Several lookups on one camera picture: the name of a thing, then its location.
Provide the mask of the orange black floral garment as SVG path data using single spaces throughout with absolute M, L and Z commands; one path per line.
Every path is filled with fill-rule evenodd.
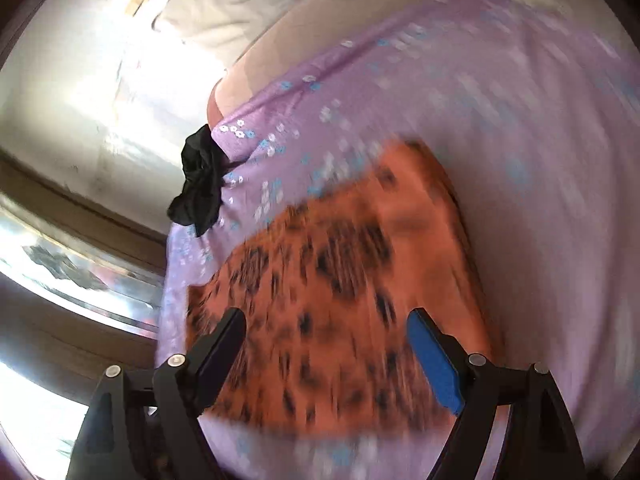
M 427 310 L 491 354 L 483 292 L 446 171 L 421 142 L 390 145 L 360 179 L 281 212 L 189 290 L 186 343 L 237 308 L 246 339 L 210 414 L 298 436 L 447 428 L 410 348 Z

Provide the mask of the stained glass wooden door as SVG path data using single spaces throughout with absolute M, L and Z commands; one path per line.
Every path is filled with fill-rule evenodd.
M 154 363 L 166 238 L 1 156 L 1 361 L 88 403 L 111 364 Z

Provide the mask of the black crumpled garment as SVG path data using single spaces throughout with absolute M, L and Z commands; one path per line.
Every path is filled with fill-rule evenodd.
M 181 162 L 182 190 L 171 201 L 167 215 L 179 226 L 192 226 L 195 236 L 201 237 L 218 220 L 229 159 L 204 125 L 184 141 Z

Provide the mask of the purple floral bed sheet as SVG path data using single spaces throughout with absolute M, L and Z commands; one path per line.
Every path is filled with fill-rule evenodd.
M 638 430 L 638 55 L 510 0 L 420 0 L 291 68 L 212 137 L 230 164 L 219 217 L 201 237 L 169 231 L 160 359 L 193 346 L 189 290 L 236 246 L 421 142 L 471 246 L 482 354 L 549 367 L 590 466 Z M 332 438 L 201 417 L 242 479 L 422 479 L 453 424 Z

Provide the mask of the pink mattress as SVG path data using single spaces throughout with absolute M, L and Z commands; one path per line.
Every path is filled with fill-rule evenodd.
M 334 44 L 388 18 L 411 0 L 299 0 L 215 84 L 207 121 L 217 125 L 267 84 Z

